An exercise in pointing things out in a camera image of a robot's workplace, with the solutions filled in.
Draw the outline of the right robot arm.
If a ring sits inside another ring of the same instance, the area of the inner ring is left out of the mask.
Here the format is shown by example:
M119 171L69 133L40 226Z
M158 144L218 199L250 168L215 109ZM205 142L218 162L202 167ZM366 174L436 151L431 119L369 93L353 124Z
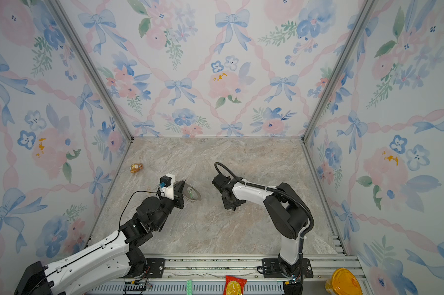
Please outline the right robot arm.
M249 183L235 177L218 174L212 181L221 193L224 208L236 210L246 202L262 205L281 235L281 249L277 259L263 259L258 272L266 279L302 279L305 235L314 227L313 216L307 205L291 186L277 187Z

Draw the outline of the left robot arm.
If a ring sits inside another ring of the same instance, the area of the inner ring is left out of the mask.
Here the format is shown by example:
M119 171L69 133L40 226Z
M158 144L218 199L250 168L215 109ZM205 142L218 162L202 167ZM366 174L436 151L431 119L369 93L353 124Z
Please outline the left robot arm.
M108 237L46 266L40 261L31 264L14 293L83 295L110 280L155 275L140 246L162 231L175 208L184 208L184 188L184 181L159 188L156 196L144 199L133 217Z

